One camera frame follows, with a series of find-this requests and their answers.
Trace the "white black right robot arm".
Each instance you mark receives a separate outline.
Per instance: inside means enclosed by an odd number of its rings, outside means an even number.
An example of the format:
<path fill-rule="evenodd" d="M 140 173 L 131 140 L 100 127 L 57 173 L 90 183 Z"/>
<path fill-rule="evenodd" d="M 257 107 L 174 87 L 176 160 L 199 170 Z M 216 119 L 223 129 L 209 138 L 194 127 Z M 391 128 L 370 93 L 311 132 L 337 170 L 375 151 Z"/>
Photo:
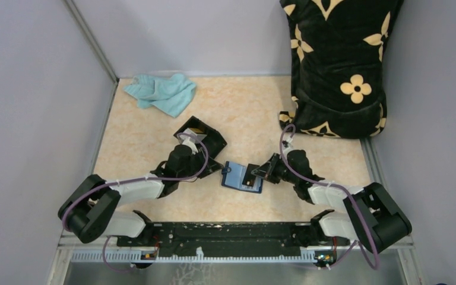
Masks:
<path fill-rule="evenodd" d="M 380 253 L 413 231 L 413 226 L 385 187 L 377 182 L 366 186 L 343 186 L 314 174 L 306 152 L 292 150 L 273 154 L 250 173 L 264 181 L 292 184 L 297 196 L 326 212 L 311 227 L 311 238 L 327 244 L 333 237 L 356 240 L 370 253 Z"/>

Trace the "blue leather card holder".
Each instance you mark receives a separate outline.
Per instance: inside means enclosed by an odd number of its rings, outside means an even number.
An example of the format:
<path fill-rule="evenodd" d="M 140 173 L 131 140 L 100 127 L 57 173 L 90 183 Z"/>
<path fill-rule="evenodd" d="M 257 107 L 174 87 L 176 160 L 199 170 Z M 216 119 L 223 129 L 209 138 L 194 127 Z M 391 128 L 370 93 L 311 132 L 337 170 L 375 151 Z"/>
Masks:
<path fill-rule="evenodd" d="M 226 161 L 224 168 L 221 170 L 221 186 L 237 191 L 260 194 L 263 180 L 252 173 L 257 168 L 259 168 L 257 164 L 243 165 L 233 161 Z"/>

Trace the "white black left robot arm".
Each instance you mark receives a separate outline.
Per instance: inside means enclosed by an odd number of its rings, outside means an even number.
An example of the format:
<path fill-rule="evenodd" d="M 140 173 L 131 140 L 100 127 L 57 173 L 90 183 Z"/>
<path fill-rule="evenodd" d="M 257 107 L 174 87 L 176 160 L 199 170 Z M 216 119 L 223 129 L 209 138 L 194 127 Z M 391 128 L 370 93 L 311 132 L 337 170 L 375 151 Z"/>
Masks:
<path fill-rule="evenodd" d="M 87 176 L 58 210 L 65 230 L 80 242 L 91 243 L 101 236 L 126 236 L 145 246 L 154 238 L 139 211 L 119 212 L 117 209 L 139 200 L 164 198 L 178 189 L 181 182 L 202 179 L 223 168 L 211 158 L 202 145 L 194 152 L 191 147 L 177 145 L 166 161 L 150 173 L 134 179 L 107 181 L 97 174 Z"/>

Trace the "black plastic card box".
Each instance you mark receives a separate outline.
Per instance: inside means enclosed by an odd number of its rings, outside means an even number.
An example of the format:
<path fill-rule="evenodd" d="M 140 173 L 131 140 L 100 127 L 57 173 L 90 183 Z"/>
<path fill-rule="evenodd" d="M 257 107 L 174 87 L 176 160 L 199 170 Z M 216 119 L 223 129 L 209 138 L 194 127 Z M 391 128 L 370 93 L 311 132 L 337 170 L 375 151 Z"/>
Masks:
<path fill-rule="evenodd" d="M 215 159 L 222 150 L 227 146 L 227 141 L 216 129 L 207 125 L 195 116 L 191 116 L 173 135 L 179 140 L 187 136 L 181 136 L 179 133 L 187 133 L 196 136 L 207 148 L 209 157 Z"/>

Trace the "grey credit card stack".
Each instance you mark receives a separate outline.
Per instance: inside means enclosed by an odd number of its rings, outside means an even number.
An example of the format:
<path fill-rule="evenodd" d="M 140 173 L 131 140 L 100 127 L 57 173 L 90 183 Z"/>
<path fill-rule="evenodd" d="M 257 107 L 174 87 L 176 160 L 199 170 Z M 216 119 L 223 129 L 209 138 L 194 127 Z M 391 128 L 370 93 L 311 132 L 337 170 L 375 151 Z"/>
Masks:
<path fill-rule="evenodd" d="M 206 137 L 206 134 L 198 128 L 187 128 L 183 131 L 184 134 L 189 134 L 197 137 L 199 140 L 202 140 Z"/>

